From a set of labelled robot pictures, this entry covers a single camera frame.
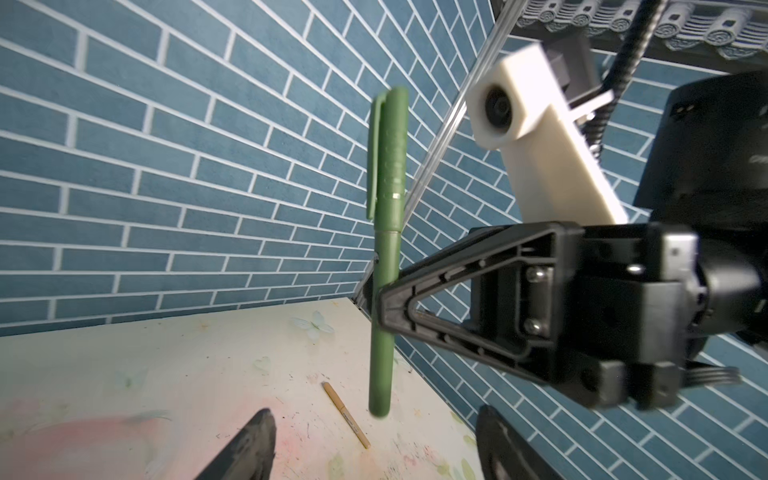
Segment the green pen cap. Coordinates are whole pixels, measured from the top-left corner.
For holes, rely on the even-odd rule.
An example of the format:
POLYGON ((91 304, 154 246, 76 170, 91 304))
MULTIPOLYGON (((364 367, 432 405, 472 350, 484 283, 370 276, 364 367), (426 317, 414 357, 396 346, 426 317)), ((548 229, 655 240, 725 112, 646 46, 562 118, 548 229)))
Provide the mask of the green pen cap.
POLYGON ((401 232, 405 212, 409 92, 398 86, 374 98, 367 149, 367 218, 374 230, 401 232))

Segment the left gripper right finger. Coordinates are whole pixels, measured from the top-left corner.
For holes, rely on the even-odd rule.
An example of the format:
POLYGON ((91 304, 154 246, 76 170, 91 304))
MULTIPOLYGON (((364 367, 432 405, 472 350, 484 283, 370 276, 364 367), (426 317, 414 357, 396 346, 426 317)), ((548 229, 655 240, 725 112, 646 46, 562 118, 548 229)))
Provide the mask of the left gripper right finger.
POLYGON ((479 410, 475 433, 485 480, 563 480, 493 406, 479 410))

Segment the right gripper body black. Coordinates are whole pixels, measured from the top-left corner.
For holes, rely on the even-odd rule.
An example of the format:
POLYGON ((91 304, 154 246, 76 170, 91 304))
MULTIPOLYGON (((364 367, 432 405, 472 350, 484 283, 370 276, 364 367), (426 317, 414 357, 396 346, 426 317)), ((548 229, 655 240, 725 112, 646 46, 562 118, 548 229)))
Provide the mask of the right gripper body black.
POLYGON ((707 340, 767 338, 767 75, 675 89, 634 205, 645 224, 589 227, 567 306, 557 388, 590 409, 673 405, 739 381, 707 340))

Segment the tan pen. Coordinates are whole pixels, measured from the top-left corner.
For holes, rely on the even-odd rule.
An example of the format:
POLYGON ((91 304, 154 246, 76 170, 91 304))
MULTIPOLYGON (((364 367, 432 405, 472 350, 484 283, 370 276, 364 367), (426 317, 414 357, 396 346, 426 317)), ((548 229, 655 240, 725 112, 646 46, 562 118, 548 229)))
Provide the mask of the tan pen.
POLYGON ((370 449, 371 443, 364 434, 361 427, 358 425, 356 420, 353 418, 351 413, 349 412, 348 408, 344 404, 344 402, 339 397, 338 393, 335 391, 333 386, 327 382, 324 381, 322 383, 322 388, 333 403, 333 405, 336 407, 336 409, 339 411, 343 419, 345 420, 346 424, 350 427, 352 432, 355 434, 359 442, 362 444, 364 449, 370 449))

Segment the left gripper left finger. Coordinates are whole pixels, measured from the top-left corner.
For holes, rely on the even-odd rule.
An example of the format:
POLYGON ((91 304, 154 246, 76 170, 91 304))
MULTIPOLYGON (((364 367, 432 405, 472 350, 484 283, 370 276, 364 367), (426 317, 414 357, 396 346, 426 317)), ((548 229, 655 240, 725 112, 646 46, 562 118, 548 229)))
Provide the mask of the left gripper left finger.
POLYGON ((275 458, 276 434, 270 409, 259 410, 196 479, 269 479, 275 458))

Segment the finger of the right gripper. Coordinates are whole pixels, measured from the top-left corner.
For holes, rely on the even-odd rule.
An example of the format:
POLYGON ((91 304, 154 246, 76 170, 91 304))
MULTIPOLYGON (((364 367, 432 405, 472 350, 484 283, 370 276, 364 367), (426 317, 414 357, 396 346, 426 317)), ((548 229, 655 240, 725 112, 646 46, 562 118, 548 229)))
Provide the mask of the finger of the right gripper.
POLYGON ((566 304, 585 230, 573 222, 474 228, 406 268, 376 296, 383 330, 451 351, 519 378, 554 384, 566 304), (468 317, 443 319, 421 303, 470 287, 468 317))

